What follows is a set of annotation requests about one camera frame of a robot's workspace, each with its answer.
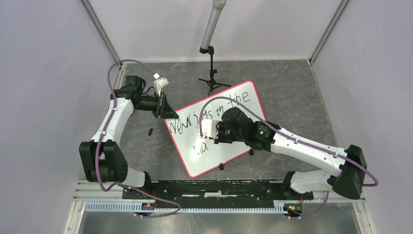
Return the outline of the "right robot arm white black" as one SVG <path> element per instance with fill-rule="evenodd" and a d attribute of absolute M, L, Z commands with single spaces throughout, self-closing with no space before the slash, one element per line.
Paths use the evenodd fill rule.
<path fill-rule="evenodd" d="M 241 142 L 253 150 L 291 156 L 316 166 L 316 171 L 287 173 L 281 192 L 288 199 L 312 191 L 332 190 L 358 200 L 366 186 L 367 163 L 358 146 L 344 149 L 321 144 L 263 119 L 254 121 L 237 107 L 225 111 L 220 121 L 203 120 L 201 126 L 205 137 L 215 144 Z"/>

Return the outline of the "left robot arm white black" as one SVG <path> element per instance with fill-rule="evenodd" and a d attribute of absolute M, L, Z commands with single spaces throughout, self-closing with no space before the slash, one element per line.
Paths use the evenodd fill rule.
<path fill-rule="evenodd" d="M 126 184 L 134 187 L 134 192 L 143 199 L 152 195 L 148 173 L 129 167 L 118 143 L 134 111 L 150 111 L 155 118 L 178 119 L 161 90 L 168 85 L 168 80 L 158 74 L 154 77 L 155 93 L 151 96 L 144 92 L 146 82 L 138 76 L 127 76 L 125 86 L 113 90 L 108 112 L 98 131 L 90 141 L 79 146 L 87 181 Z"/>

